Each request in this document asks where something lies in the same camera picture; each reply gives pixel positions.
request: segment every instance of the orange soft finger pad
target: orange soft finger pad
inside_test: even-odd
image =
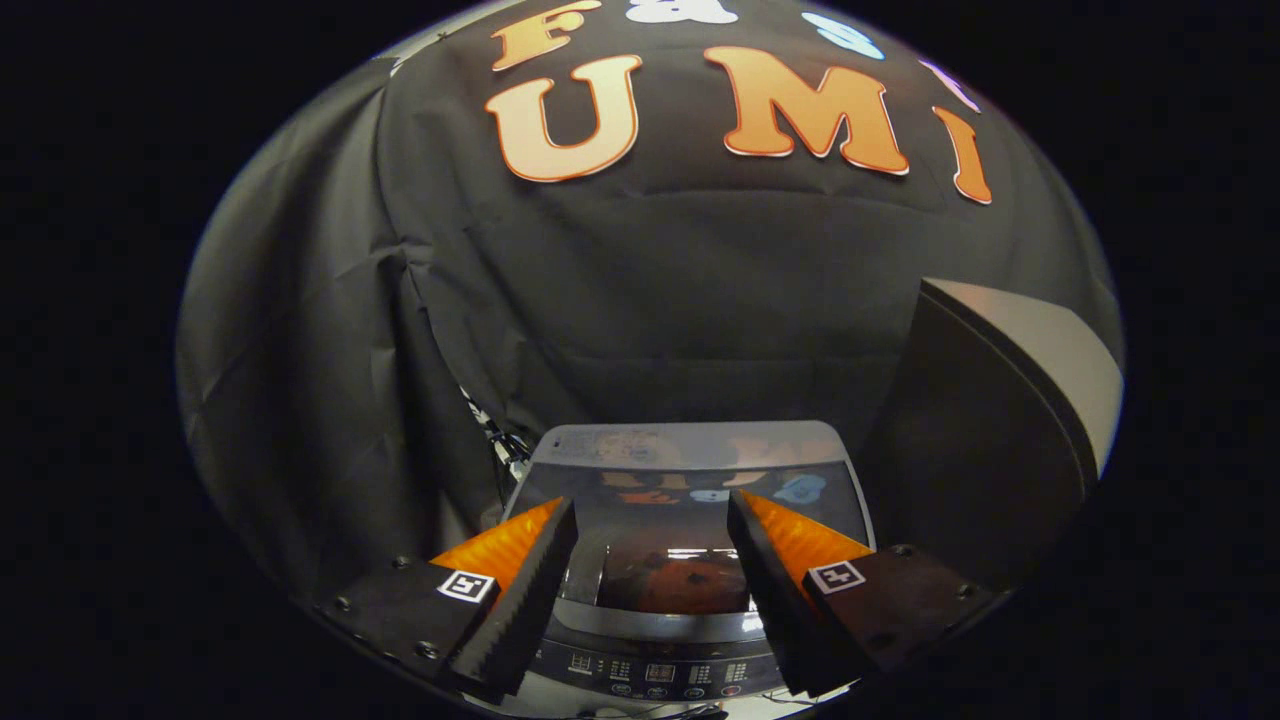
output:
[[[855,560],[872,553],[872,548],[865,544],[795,510],[745,491],[742,497],[769,536],[769,542],[773,543],[773,550],[791,577],[791,582],[805,598],[809,598],[809,593],[804,589],[804,577],[810,568]]]
[[[557,497],[435,556],[431,562],[498,580],[498,601],[516,582],[529,551],[563,498]]]

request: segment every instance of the dark background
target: dark background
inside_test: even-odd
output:
[[[1274,492],[1248,454],[1268,254],[1247,191],[1274,179],[1244,124],[1267,105],[1249,74],[1275,65],[1268,20],[1211,3],[842,6],[993,97],[1057,163],[1106,245],[1130,357],[1111,464],[1060,550],[865,712],[1261,717]],[[257,146],[458,8],[5,9],[14,384],[35,430],[6,503],[12,716],[449,712],[320,632],[221,524],[186,456],[172,331],[202,225]]]

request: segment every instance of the cable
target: cable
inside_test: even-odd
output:
[[[778,705],[809,705],[809,706],[822,705],[820,702],[813,702],[809,700],[778,700],[773,697],[772,693],[762,693],[760,697],[763,697],[769,702],[776,702]]]
[[[640,717],[641,715],[648,715],[649,712],[657,712],[658,710],[662,710],[663,707],[666,707],[666,705],[659,705],[657,707],[650,707],[649,710],[640,710],[640,711],[632,712],[630,715],[590,715],[590,714],[582,714],[582,715],[573,715],[571,717],[557,717],[554,720],[626,720],[628,717]],[[662,717],[653,717],[652,720],[692,720],[694,717],[699,717],[701,715],[710,715],[710,714],[717,712],[717,711],[719,711],[719,707],[717,707],[716,705],[700,705],[698,707],[690,707],[689,710],[684,710],[684,711],[677,712],[675,715],[664,715]]]

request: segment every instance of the black cloth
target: black cloth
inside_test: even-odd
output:
[[[259,151],[210,220],[179,324],[186,432],[215,502],[296,597],[481,527],[494,469],[457,386],[531,442],[564,423],[818,419],[856,452],[922,277],[1069,307],[1123,366],[1111,278],[1066,183],[922,54],[831,10],[818,9],[887,59],[827,42],[790,4],[741,0],[722,26],[640,24],[607,4],[568,45],[490,69],[494,31],[559,4],[357,68]],[[728,151],[732,90],[703,58],[718,45],[769,51],[810,86],[831,65],[882,81],[909,174],[800,142],[787,158]],[[568,73],[623,53],[644,63],[627,155],[567,182],[515,176],[488,99],[552,78],[549,133],[579,142],[595,118]],[[973,126],[989,206],[952,186],[932,105]]]

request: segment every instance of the orange letter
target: orange letter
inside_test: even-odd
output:
[[[942,108],[934,108],[933,114],[947,126],[951,135],[951,147],[956,151],[955,183],[960,195],[974,202],[991,205],[991,188],[987,187],[987,178],[982,174],[982,158],[978,156],[978,141],[969,123],[961,120],[955,113]]]
[[[636,141],[640,122],[631,94],[636,55],[593,60],[568,74],[586,81],[595,104],[595,133],[577,145],[559,146],[547,135],[543,96],[556,86],[531,79],[494,95],[484,109],[498,120],[498,142],[507,167],[535,182],[559,182],[598,173],[622,159]]]
[[[516,67],[530,58],[536,58],[550,53],[557,47],[568,45],[564,36],[552,37],[552,31],[575,31],[585,22],[582,13],[575,10],[594,10],[600,6],[599,0],[579,0],[568,5],[561,5],[554,10],[538,13],[531,18],[509,24],[489,37],[502,38],[502,58],[493,64],[494,72]]]
[[[849,122],[849,140],[840,154],[852,165],[905,176],[910,165],[897,150],[884,109],[884,86],[847,68],[827,68],[813,90],[777,58],[749,47],[712,47],[708,60],[728,70],[737,102],[737,129],[724,146],[739,155],[785,158],[795,141],[778,129],[773,109],[787,117],[809,152],[826,158],[840,124]]]

